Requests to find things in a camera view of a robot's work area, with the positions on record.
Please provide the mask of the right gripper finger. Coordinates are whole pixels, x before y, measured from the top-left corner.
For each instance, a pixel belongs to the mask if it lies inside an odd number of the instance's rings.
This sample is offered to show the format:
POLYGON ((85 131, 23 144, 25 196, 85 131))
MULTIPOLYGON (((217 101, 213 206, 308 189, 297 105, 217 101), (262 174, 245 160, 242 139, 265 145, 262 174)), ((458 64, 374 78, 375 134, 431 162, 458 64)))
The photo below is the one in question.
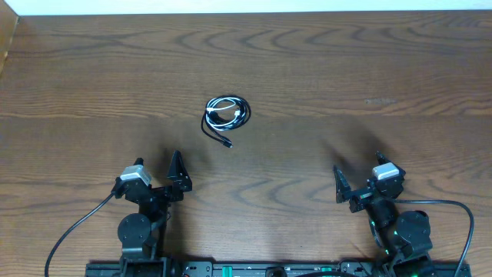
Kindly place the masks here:
POLYGON ((390 162, 380 151, 376 152, 376 158, 379 165, 384 165, 390 162))
POLYGON ((351 197, 351 187, 349 186, 343 172, 335 165, 333 167, 335 188, 336 188, 336 203, 346 202, 351 197))

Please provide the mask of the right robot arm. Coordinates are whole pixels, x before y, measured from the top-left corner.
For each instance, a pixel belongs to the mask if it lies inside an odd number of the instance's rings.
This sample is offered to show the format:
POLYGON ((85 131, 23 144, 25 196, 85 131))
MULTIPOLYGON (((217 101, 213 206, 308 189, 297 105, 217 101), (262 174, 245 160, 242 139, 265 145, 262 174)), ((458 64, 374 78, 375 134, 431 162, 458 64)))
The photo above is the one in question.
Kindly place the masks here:
POLYGON ((384 257, 372 266, 373 276, 433 275, 428 255, 433 247, 428 215, 397 210, 396 200, 404 190, 406 172, 380 152, 376 157, 378 165, 362 189, 351 189, 343 172, 333 167, 336 202, 348 202, 353 213, 367 213, 374 240, 384 251, 384 257))

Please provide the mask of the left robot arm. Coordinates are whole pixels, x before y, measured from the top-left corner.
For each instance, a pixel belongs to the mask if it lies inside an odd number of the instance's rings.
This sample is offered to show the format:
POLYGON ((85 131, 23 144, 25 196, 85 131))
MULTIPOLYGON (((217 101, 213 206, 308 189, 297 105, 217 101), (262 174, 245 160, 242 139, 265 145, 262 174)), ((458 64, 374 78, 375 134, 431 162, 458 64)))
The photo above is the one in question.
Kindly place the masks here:
POLYGON ((158 254, 171 203, 180 202, 192 190, 192 181, 181 153, 171 158, 167 178, 171 185, 154 188, 142 158, 125 168, 111 190, 115 198, 138 205, 138 212, 124 217, 118 226, 121 241, 120 276, 181 276, 183 265, 158 254))

